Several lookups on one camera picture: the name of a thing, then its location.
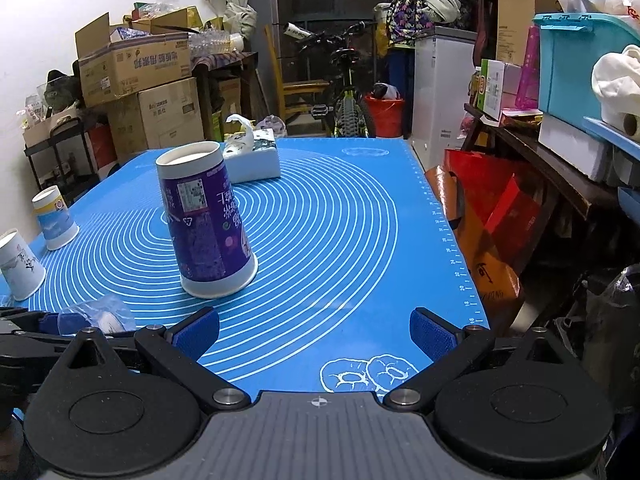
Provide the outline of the dark wooden side table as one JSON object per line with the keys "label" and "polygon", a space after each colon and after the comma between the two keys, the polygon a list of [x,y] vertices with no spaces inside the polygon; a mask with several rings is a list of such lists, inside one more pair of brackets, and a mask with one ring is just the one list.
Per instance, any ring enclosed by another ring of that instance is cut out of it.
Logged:
{"label": "dark wooden side table", "polygon": [[541,240],[554,228],[567,228],[577,252],[577,262],[590,272],[619,271],[639,258],[634,237],[639,233],[623,212],[612,188],[587,179],[568,162],[536,139],[496,126],[478,108],[466,103],[473,117],[471,132],[463,143],[467,152],[477,151],[522,160],[544,182]]}

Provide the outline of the yellow wooden chair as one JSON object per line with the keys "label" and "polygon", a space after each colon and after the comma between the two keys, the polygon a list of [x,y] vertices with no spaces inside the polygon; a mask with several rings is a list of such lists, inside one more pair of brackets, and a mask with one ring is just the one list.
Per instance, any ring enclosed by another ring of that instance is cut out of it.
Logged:
{"label": "yellow wooden chair", "polygon": [[278,116],[287,122],[295,119],[300,114],[309,113],[316,99],[329,89],[330,84],[322,79],[285,82],[280,58],[278,58],[276,44],[274,43],[273,26],[266,25],[264,33],[268,44],[274,82],[276,83]]}

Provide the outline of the lower cardboard box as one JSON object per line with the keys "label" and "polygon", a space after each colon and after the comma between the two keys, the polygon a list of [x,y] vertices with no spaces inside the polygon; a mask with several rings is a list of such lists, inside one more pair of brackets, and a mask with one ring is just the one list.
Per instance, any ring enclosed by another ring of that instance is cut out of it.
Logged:
{"label": "lower cardboard box", "polygon": [[108,103],[106,114],[121,164],[145,151],[204,140],[195,78],[163,84]]}

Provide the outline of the white tissue box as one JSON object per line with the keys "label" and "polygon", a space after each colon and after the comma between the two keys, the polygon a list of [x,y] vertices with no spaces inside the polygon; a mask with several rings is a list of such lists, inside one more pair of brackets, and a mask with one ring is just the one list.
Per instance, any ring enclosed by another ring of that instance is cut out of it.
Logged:
{"label": "white tissue box", "polygon": [[273,128],[259,128],[239,114],[226,123],[237,122],[241,130],[224,141],[222,157],[232,184],[281,177],[280,157]]}

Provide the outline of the red shopping bag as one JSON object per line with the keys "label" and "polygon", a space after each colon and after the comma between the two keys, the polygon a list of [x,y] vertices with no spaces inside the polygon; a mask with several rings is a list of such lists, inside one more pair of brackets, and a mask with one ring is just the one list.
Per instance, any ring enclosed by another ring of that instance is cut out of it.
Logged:
{"label": "red shopping bag", "polygon": [[448,150],[444,163],[461,183],[499,257],[522,272],[551,217],[555,192],[529,162]]}

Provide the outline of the tall purple paper cup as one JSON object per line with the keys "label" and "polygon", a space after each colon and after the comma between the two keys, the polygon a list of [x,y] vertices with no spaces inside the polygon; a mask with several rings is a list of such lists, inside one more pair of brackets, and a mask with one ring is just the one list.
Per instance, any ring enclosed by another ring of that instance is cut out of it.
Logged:
{"label": "tall purple paper cup", "polygon": [[157,157],[155,166],[184,291],[215,299],[250,284],[258,259],[220,144],[202,141],[172,148]]}

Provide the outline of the black metal shelf rack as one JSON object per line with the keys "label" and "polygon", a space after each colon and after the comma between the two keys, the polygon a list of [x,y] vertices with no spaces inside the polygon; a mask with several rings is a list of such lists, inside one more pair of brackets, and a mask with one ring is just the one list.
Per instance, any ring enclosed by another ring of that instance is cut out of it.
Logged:
{"label": "black metal shelf rack", "polygon": [[50,118],[24,129],[23,139],[37,190],[56,185],[67,205],[120,168],[105,115]]}

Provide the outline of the floral fabric bundle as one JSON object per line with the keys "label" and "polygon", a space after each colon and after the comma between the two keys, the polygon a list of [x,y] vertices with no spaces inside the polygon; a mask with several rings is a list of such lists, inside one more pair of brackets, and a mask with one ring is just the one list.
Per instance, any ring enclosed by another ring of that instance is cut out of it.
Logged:
{"label": "floral fabric bundle", "polygon": [[414,44],[437,24],[449,24],[460,15],[459,0],[390,0],[386,29],[390,44]]}

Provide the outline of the white blue paper cup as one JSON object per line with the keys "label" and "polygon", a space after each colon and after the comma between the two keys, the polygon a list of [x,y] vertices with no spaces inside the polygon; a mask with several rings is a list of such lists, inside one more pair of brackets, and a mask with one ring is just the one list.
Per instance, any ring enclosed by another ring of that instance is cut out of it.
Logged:
{"label": "white blue paper cup", "polygon": [[1,273],[16,301],[32,296],[46,279],[46,269],[17,229],[1,235]]}

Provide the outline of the orange paper bag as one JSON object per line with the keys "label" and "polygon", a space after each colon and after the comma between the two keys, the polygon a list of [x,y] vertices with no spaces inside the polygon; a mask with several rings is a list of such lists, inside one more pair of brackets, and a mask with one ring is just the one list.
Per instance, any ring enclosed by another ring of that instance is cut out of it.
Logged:
{"label": "orange paper bag", "polygon": [[425,177],[454,231],[490,328],[505,335],[524,304],[518,276],[500,259],[457,176],[436,166],[427,170]]}

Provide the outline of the teal plastic storage bin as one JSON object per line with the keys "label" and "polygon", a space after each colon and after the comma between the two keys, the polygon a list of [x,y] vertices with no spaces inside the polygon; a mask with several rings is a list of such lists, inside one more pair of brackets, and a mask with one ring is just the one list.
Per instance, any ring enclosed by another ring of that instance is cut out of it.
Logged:
{"label": "teal plastic storage bin", "polygon": [[580,128],[582,118],[600,116],[591,73],[599,58],[638,44],[639,32],[622,18],[604,13],[541,13],[538,108]]}

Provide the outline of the white cloth bundle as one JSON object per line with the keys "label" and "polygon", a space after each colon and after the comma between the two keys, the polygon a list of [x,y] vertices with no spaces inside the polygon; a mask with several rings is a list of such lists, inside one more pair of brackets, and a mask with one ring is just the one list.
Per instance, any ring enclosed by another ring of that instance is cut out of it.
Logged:
{"label": "white cloth bundle", "polygon": [[591,88],[600,103],[601,119],[639,142],[640,63],[639,47],[601,56],[591,73]]}

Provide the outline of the green white carton box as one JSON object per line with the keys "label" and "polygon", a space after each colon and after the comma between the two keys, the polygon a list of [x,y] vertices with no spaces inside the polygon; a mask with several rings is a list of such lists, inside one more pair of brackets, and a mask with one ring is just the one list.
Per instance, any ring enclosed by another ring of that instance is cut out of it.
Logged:
{"label": "green white carton box", "polygon": [[498,120],[503,110],[515,107],[520,79],[520,66],[483,58],[477,107],[485,115]]}

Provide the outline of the blue silicone baking mat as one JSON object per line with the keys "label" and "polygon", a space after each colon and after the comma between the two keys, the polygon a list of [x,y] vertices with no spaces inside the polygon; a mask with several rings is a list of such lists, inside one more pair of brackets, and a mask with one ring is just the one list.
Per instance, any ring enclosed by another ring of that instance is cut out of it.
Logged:
{"label": "blue silicone baking mat", "polygon": [[399,140],[282,140],[281,177],[235,185],[258,270],[218,299],[188,295],[146,153],[82,196],[80,232],[49,252],[30,298],[2,309],[60,313],[106,295],[137,326],[176,325],[204,307],[216,342],[198,359],[250,396],[269,391],[389,392],[431,363],[411,340],[424,307],[457,327],[486,314],[423,171]]}

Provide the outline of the white chest freezer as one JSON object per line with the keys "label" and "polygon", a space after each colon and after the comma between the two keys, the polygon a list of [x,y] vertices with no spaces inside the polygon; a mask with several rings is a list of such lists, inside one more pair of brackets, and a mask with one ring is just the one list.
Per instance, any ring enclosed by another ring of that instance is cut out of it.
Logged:
{"label": "white chest freezer", "polygon": [[410,141],[425,169],[440,165],[447,150],[462,147],[475,38],[474,32],[436,26],[414,46]]}

